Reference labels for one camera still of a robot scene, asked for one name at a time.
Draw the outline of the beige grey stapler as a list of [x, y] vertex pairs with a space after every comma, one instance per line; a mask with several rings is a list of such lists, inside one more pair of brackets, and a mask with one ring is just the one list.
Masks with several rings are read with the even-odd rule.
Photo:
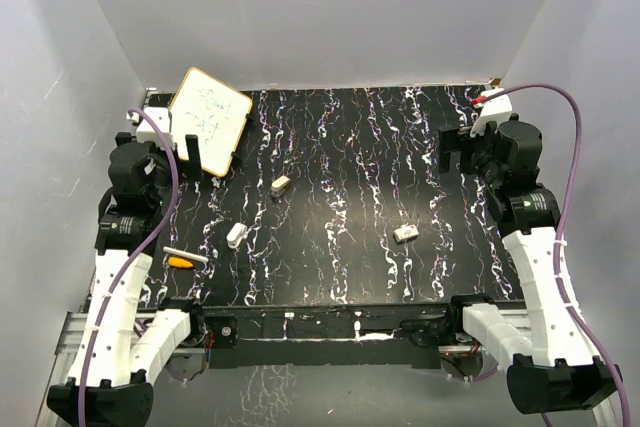
[[291, 179], [288, 176], [282, 175], [278, 177], [271, 184], [271, 189], [270, 189], [271, 196], [273, 198], [281, 197], [286, 192], [286, 190], [289, 188], [290, 185], [291, 185]]

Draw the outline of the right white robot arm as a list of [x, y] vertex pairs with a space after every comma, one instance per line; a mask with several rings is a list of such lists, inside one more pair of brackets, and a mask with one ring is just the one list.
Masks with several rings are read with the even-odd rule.
[[592, 410], [616, 390], [617, 367], [608, 367], [595, 345], [580, 331], [569, 309], [572, 293], [565, 267], [556, 268], [561, 219], [554, 194], [538, 182], [542, 134], [516, 117], [485, 125], [439, 132], [439, 162], [446, 173], [452, 153], [460, 170], [486, 184], [488, 210], [520, 281], [529, 334], [511, 324], [487, 295], [454, 296], [445, 325], [455, 342], [478, 341], [506, 374], [507, 388], [522, 414]]

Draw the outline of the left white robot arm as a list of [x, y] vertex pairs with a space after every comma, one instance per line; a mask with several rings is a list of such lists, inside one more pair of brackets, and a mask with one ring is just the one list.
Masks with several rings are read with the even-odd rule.
[[146, 328], [137, 323], [156, 240], [177, 202], [174, 156], [121, 132], [109, 160], [85, 326], [66, 379], [46, 396], [47, 407], [71, 426], [146, 425], [161, 371], [181, 343], [197, 345], [207, 330], [191, 298], [166, 299]]

